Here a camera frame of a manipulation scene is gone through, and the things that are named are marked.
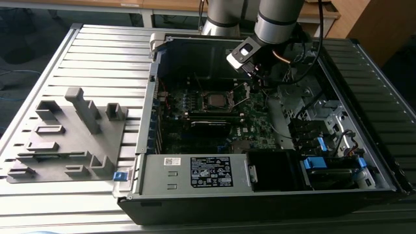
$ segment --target black cable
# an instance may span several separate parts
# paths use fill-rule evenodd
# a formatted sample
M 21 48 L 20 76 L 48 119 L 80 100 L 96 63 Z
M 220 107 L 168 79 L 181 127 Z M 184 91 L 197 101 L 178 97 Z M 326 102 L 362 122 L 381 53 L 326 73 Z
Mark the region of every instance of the black cable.
M 316 103 L 317 99 L 320 98 L 320 96 L 322 96 L 324 91 L 321 90 L 316 96 L 312 98 L 312 100 L 309 101 L 309 103 L 304 106 L 304 108 L 300 109 L 300 111 L 297 112 L 294 118 L 297 118 L 300 116 L 300 114 L 313 105 L 313 103 Z
M 200 6 L 198 6 L 198 15 L 200 15 L 200 18 L 198 18 L 198 20 L 197 20 L 197 30 L 200 30 L 200 27 L 201 27 L 204 3 L 205 3 L 205 1 L 201 0 L 201 1 L 200 1 Z
M 305 77 L 306 74 L 309 73 L 309 71 L 312 70 L 312 68 L 316 65 L 317 59 L 318 59 L 318 55 L 320 55 L 320 51 L 322 48 L 322 41 L 324 41 L 324 10 L 322 10 L 322 0 L 317 0 L 318 3 L 318 47 L 317 47 L 317 52 L 314 55 L 314 59 L 312 61 L 310 66 L 306 68 L 305 72 L 300 75 L 300 77 L 292 81 L 288 82 L 278 82 L 277 84 L 296 84 L 297 82 L 300 82 Z
M 334 149 L 333 149 L 333 154 L 332 154 L 333 157 L 337 155 L 338 146 L 340 146 L 340 143 L 341 143 L 341 141 L 342 141 L 342 137 L 344 137 L 349 132 L 352 132 L 352 130 L 345 129 L 345 131 L 344 131 L 344 132 L 340 134 L 340 136 L 338 136 L 337 143 L 336 143 L 336 147 L 334 147 Z

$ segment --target aluminum extrusion table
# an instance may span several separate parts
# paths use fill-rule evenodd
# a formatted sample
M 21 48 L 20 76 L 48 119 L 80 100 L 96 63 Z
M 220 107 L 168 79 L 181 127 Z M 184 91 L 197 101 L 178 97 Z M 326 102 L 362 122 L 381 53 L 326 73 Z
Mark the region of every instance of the aluminum extrusion table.
M 0 233 L 242 233 L 242 230 L 270 230 L 273 233 L 272 230 L 281 228 L 328 228 L 342 224 L 348 224 L 345 229 L 353 232 L 353 224 L 377 222 L 374 226 L 382 228 L 380 223 L 416 221 L 414 203 L 400 203 L 369 207 L 364 211 L 330 219 L 144 227 L 132 222 L 117 206 L 112 196 L 113 181 L 6 183 L 6 171 L 14 163 L 13 150 L 26 140 L 29 133 L 25 130 L 34 125 L 33 118 L 37 116 L 33 108 L 38 100 L 65 103 L 64 94 L 69 86 L 82 87 L 85 97 L 97 106 L 117 102 L 128 107 L 117 167 L 126 168 L 133 165 L 149 76 L 149 38 L 156 31 L 196 33 L 154 28 L 80 24 L 72 26 L 0 140 Z

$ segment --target robotic arm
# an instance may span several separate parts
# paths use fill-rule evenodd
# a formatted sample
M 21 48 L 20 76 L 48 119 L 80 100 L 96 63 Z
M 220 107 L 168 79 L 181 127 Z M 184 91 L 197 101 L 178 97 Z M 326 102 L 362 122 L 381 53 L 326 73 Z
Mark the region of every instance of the robotic arm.
M 268 75 L 276 62 L 290 64 L 281 54 L 290 43 L 302 4 L 304 0 L 260 2 L 254 35 L 248 37 L 226 56 L 230 66 L 238 72 L 245 72 L 253 80 L 260 80 Z

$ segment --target slotted metal surface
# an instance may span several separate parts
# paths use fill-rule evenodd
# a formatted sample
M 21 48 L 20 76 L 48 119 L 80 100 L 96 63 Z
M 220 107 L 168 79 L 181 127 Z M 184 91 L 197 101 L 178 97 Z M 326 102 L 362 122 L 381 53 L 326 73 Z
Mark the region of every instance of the slotted metal surface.
M 188 231 L 196 233 L 200 229 L 212 232 L 249 231 L 258 229 L 278 229 L 280 227 L 322 227 L 362 222 L 414 221 L 416 206 L 394 204 L 374 206 L 346 216 L 330 219 L 288 220 L 277 223 L 224 223 L 204 226 L 137 226 L 116 204 L 112 197 L 112 181 L 50 182 L 29 184 L 8 184 L 5 175 L 14 164 L 16 153 L 25 143 L 28 130 L 34 127 L 37 115 L 33 108 L 40 100 L 57 100 L 60 104 L 69 103 L 62 95 L 66 87 L 82 87 L 85 96 L 96 105 L 118 102 L 129 108 L 122 146 L 118 156 L 118 168 L 133 165 L 136 159 L 134 146 L 140 117 L 142 114 L 142 97 L 146 87 L 148 66 L 150 60 L 144 54 L 152 32 L 193 34 L 194 31 L 169 29 L 142 29 L 132 27 L 84 25 L 70 29 L 64 42 L 46 66 L 42 76 L 29 94 L 26 101 L 13 119 L 9 129 L 0 140 L 0 233 L 26 233 L 50 231 L 56 233 L 136 233 Z M 365 61 L 358 51 L 338 46 L 352 46 L 345 41 L 326 41 L 333 46 L 334 60 L 344 63 L 340 69 L 345 72 L 368 72 Z M 352 85 L 361 98 L 365 95 L 385 95 L 373 85 Z M 414 133 L 409 122 L 380 121 L 374 124 L 385 134 Z M 414 163 L 412 159 L 416 146 L 412 144 L 390 144 L 397 161 Z
M 98 214 L 112 214 L 110 223 L 124 222 L 140 230 L 112 197 L 112 181 L 52 182 L 37 184 L 8 184 L 8 169 L 14 164 L 17 152 L 26 143 L 30 130 L 38 122 L 33 109 L 40 100 L 54 100 L 58 105 L 70 105 L 64 94 L 68 87 L 77 86 L 84 90 L 86 100 L 96 106 L 106 106 L 117 102 L 128 107 L 128 121 L 124 130 L 117 167 L 133 165 L 134 146 L 142 114 L 142 103 L 149 77 L 149 39 L 160 29 L 128 27 L 105 27 L 84 25 L 70 29 L 66 38 L 45 68 L 33 93 L 22 105 L 9 129 L 0 142 L 0 229 L 1 233 L 24 233 L 34 231 L 37 225 L 80 224 L 82 217 L 88 222 L 102 222 L 94 218 Z M 172 33 L 193 31 L 166 30 Z M 50 218 L 52 214 L 72 214 L 73 219 Z M 36 222 L 24 220 L 42 217 Z M 57 233 L 84 232 L 84 228 L 66 231 L 57 228 Z
M 385 145 L 409 183 L 416 185 L 413 110 L 358 44 L 334 39 L 325 40 L 324 46 L 380 136 L 378 143 Z M 414 196 L 405 200 L 416 201 Z M 416 205 L 409 204 L 406 208 L 416 209 Z

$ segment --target chip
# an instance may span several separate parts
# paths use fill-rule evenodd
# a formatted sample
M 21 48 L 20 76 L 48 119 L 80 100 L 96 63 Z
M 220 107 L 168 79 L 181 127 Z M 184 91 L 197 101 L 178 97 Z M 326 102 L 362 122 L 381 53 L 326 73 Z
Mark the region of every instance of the chip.
M 208 96 L 208 104 L 212 106 L 225 106 L 225 97 L 221 94 L 210 94 Z

